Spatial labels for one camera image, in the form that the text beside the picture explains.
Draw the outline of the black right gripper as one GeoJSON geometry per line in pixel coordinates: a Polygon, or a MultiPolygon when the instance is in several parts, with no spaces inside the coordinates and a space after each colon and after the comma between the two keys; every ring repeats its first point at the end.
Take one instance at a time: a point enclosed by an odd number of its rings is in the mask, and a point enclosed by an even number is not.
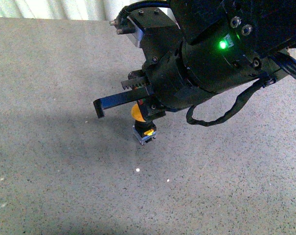
{"type": "Polygon", "coordinates": [[[129,73],[129,79],[122,82],[124,89],[137,89],[96,99],[98,118],[105,116],[106,109],[137,100],[143,119],[151,122],[164,117],[165,108],[181,110],[212,98],[210,48],[188,43],[141,46],[146,57],[142,69],[129,73]]]}

